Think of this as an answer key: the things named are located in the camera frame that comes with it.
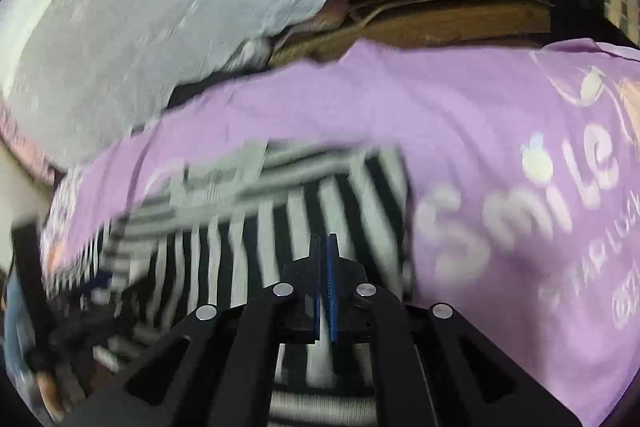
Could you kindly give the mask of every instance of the purple fabric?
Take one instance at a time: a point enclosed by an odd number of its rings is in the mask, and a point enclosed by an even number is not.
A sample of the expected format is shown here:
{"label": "purple fabric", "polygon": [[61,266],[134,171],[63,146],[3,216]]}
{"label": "purple fabric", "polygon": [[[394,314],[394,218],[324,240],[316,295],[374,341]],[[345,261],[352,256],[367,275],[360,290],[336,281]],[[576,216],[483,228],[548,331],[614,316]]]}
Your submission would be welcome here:
{"label": "purple fabric", "polygon": [[358,42],[333,64],[210,89],[86,168],[67,251],[182,162],[247,139],[396,144],[415,201],[417,303],[451,303],[599,425],[640,366],[638,60],[590,40]]}

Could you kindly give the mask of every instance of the striped shirt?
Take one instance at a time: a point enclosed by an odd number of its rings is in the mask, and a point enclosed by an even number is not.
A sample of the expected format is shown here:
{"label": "striped shirt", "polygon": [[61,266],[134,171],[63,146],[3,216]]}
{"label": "striped shirt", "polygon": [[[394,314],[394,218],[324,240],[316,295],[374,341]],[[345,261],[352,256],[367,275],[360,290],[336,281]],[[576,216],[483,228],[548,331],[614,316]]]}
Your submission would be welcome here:
{"label": "striped shirt", "polygon": [[[205,166],[187,166],[130,213],[112,219],[77,262],[47,283],[50,295],[113,273],[99,303],[135,288],[131,338],[97,350],[114,369],[197,307],[244,304],[308,255],[310,234],[336,233],[340,255],[399,297],[410,289],[404,244],[407,181],[389,148],[248,142]],[[274,425],[375,425],[367,346],[280,346]]]}

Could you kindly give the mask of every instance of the lavender t-shirt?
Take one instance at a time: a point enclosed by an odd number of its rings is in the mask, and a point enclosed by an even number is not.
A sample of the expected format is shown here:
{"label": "lavender t-shirt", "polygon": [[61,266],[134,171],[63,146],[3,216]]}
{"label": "lavender t-shirt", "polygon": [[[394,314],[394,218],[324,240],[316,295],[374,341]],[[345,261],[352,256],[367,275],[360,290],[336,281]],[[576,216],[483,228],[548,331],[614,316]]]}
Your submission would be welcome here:
{"label": "lavender t-shirt", "polygon": [[395,144],[411,181],[416,301],[448,301],[599,425],[640,367],[640,54],[402,52],[358,42],[208,90],[86,168],[68,263],[184,162],[248,139]]}

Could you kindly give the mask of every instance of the white wall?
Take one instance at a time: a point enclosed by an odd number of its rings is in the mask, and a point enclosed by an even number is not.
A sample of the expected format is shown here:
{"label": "white wall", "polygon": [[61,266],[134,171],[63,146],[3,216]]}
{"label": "white wall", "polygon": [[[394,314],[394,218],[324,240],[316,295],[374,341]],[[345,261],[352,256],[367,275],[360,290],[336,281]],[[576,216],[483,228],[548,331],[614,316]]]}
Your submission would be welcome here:
{"label": "white wall", "polygon": [[44,190],[35,187],[4,144],[0,143],[0,267],[7,269],[11,263],[11,225],[14,220],[31,214],[43,219],[49,201]]}

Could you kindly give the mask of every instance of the silver screw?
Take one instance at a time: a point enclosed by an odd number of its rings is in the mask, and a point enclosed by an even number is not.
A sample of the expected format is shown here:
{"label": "silver screw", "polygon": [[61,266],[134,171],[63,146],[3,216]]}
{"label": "silver screw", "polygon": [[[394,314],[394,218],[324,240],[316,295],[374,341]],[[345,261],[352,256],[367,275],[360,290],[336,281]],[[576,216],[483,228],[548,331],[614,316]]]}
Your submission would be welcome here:
{"label": "silver screw", "polygon": [[358,287],[356,288],[356,293],[360,297],[370,297],[372,295],[375,295],[376,287],[373,286],[372,284],[369,284],[368,282],[363,284],[358,284]]}
{"label": "silver screw", "polygon": [[293,286],[288,282],[279,282],[273,287],[273,292],[278,297],[286,297],[287,295],[291,295],[293,293]]}
{"label": "silver screw", "polygon": [[201,321],[210,321],[217,314],[218,310],[211,304],[205,304],[196,310],[196,317]]}
{"label": "silver screw", "polygon": [[448,319],[453,315],[453,308],[448,304],[436,304],[433,307],[433,314],[439,319]]}

